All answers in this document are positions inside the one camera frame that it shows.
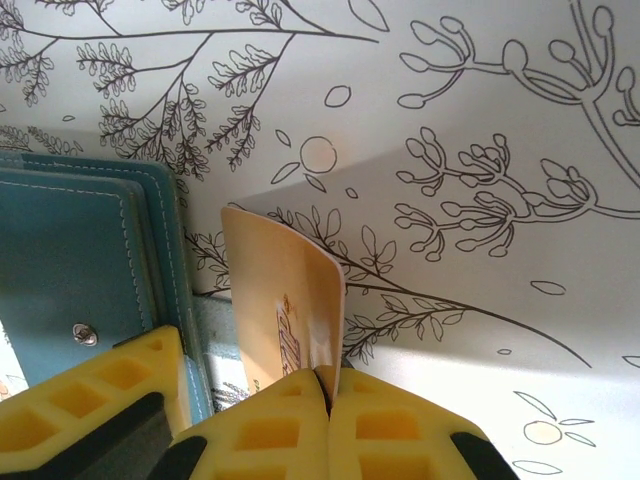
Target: yellow foam padding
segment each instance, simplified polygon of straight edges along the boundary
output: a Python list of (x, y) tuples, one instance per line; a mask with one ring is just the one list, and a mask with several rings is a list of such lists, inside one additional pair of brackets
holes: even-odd
[(473, 423), (353, 369), (340, 373), (329, 424), (331, 480), (476, 480), (450, 435)]
[(207, 446), (190, 480), (327, 480), (324, 395), (310, 369), (298, 370), (180, 434)]
[(148, 393), (191, 424), (178, 330), (160, 327), (0, 403), (0, 473), (40, 467)]

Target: teal leather wallet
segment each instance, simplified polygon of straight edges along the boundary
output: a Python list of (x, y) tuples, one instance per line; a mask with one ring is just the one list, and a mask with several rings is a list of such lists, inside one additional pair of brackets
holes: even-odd
[[(172, 324), (194, 422), (212, 413), (171, 170), (0, 152), (0, 319), (29, 385)], [(74, 325), (97, 344), (74, 338)]]

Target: wallet stitching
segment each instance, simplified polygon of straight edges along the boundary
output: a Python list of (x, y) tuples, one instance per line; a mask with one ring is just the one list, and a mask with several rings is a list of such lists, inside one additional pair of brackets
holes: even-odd
[[(24, 163), (27, 164), (32, 164), (32, 165), (40, 165), (40, 166), (51, 166), (51, 164), (46, 164), (46, 163), (40, 163), (40, 162), (33, 162), (33, 161), (29, 161), (29, 160), (24, 160)], [(103, 171), (111, 171), (111, 172), (120, 172), (120, 173), (127, 173), (129, 171), (134, 171), (137, 173), (141, 173), (142, 175), (145, 175), (147, 177), (149, 177), (153, 183), (156, 186), (156, 191), (158, 193), (158, 198), (160, 199), (160, 210), (162, 212), (162, 223), (164, 225), (164, 236), (165, 236), (165, 241), (167, 244), (167, 251), (169, 252), (169, 269), (171, 271), (171, 281), (173, 283), (173, 294), (175, 296), (175, 300), (176, 300), (176, 307), (177, 307), (177, 311), (178, 311), (178, 323), (180, 324), (180, 329), (184, 330), (184, 324), (182, 322), (182, 314), (181, 314), (181, 304), (180, 301), (178, 299), (178, 285), (176, 283), (176, 275), (175, 275), (175, 267), (173, 265), (173, 255), (171, 253), (171, 244), (169, 242), (169, 227), (167, 225), (167, 217), (165, 214), (165, 207), (164, 207), (164, 199), (162, 198), (162, 193), (160, 191), (160, 185), (158, 184), (158, 181), (153, 177), (153, 175), (150, 175), (149, 173), (142, 171), (142, 170), (136, 170), (136, 169), (131, 169), (131, 170), (123, 170), (123, 169), (119, 169), (119, 168), (109, 168), (109, 167), (93, 167), (93, 166), (87, 166), (87, 165), (71, 165), (68, 163), (62, 163), (62, 162), (55, 162), (53, 163), (53, 165), (61, 165), (63, 167), (68, 167), (68, 168), (80, 168), (80, 169), (86, 169), (86, 170), (103, 170)], [(187, 276), (187, 267), (183, 262), (183, 271), (184, 271), (184, 275), (185, 275), (185, 279), (188, 278)], [(136, 293), (138, 292), (138, 286), (135, 283), (134, 280), (134, 285), (136, 287)], [(142, 310), (140, 307), (140, 297), (138, 297), (138, 308), (140, 310), (140, 315), (142, 316)], [(185, 349), (187, 349), (187, 345), (186, 345), (186, 341), (184, 340), (184, 338), (182, 338), (182, 347)], [(193, 372), (191, 371), (191, 368), (189, 367), (189, 365), (186, 366), (188, 374), (189, 374), (189, 378), (191, 379), (192, 384), (195, 386), (195, 380), (193, 378)], [(196, 406), (198, 407), (198, 413), (200, 414), (200, 418), (202, 418), (202, 409), (200, 407), (200, 396), (198, 394), (198, 389), (195, 388), (194, 389), (194, 396), (195, 396), (195, 400), (196, 400)]]
[(127, 236), (127, 227), (125, 225), (125, 219), (124, 219), (124, 202), (122, 200), (122, 197), (120, 197), (120, 195), (115, 194), (115, 193), (105, 193), (105, 192), (91, 192), (88, 190), (77, 190), (77, 189), (72, 189), (72, 188), (61, 188), (61, 187), (45, 187), (43, 185), (29, 185), (26, 183), (17, 183), (17, 182), (7, 182), (5, 180), (0, 180), (0, 183), (5, 184), (5, 185), (14, 185), (17, 187), (27, 187), (27, 188), (36, 188), (36, 189), (42, 189), (42, 190), (57, 190), (57, 191), (62, 191), (62, 192), (69, 192), (69, 193), (80, 193), (80, 194), (87, 194), (87, 195), (97, 195), (97, 196), (106, 196), (106, 197), (115, 197), (118, 199), (118, 203), (120, 205), (120, 218), (122, 220), (122, 236), (124, 237), (124, 246), (127, 250), (127, 258), (129, 260), (129, 271), (131, 272), (131, 280), (133, 282), (133, 288), (136, 292), (136, 303), (138, 304), (138, 312), (140, 313), (140, 320), (142, 320), (142, 322), (144, 322), (144, 315), (142, 313), (142, 305), (140, 303), (140, 292), (138, 290), (138, 280), (136, 278), (136, 274), (135, 271), (133, 269), (133, 258), (131, 255), (131, 248), (129, 247), (129, 237)]

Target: card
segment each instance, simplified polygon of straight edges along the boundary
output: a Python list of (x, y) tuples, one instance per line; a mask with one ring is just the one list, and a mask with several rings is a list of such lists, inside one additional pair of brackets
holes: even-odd
[(233, 315), (251, 393), (312, 368), (330, 402), (342, 356), (342, 268), (295, 230), (222, 209)]

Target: white wallpaper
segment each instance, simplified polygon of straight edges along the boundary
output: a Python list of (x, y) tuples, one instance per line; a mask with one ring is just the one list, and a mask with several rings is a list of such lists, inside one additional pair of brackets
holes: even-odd
[(345, 268), (358, 368), (521, 478), (637, 476), (633, 0), (0, 0), (0, 147), (167, 163), (198, 293), (219, 209)]

